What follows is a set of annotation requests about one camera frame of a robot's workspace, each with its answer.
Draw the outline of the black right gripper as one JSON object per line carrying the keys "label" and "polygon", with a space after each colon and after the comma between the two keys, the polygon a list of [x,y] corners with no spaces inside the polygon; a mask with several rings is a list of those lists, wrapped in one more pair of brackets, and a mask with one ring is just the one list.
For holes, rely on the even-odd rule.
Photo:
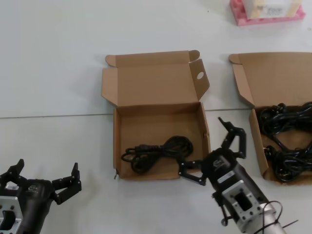
{"label": "black right gripper", "polygon": [[[223,195],[236,195],[243,180],[242,166],[236,159],[246,158],[246,133],[244,129],[235,127],[231,122],[225,122],[221,117],[218,119],[228,131],[221,148],[212,151],[203,161],[180,161],[179,176],[201,186],[205,186],[208,179],[215,191]],[[237,152],[230,149],[235,137],[239,137]],[[190,169],[201,169],[202,176],[197,177],[188,173]]]}

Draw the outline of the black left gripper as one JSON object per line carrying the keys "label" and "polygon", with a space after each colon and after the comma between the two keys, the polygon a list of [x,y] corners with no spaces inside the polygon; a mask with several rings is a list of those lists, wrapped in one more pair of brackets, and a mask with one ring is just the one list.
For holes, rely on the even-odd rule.
{"label": "black left gripper", "polygon": [[[17,186],[24,183],[20,176],[24,168],[24,160],[20,159],[16,165],[10,166],[8,171],[0,175],[0,188],[4,189],[8,182]],[[22,211],[22,222],[18,229],[19,234],[39,234],[50,206],[54,200],[58,205],[64,203],[82,189],[78,163],[73,166],[71,175],[53,180],[30,179],[19,195],[19,204]]]}

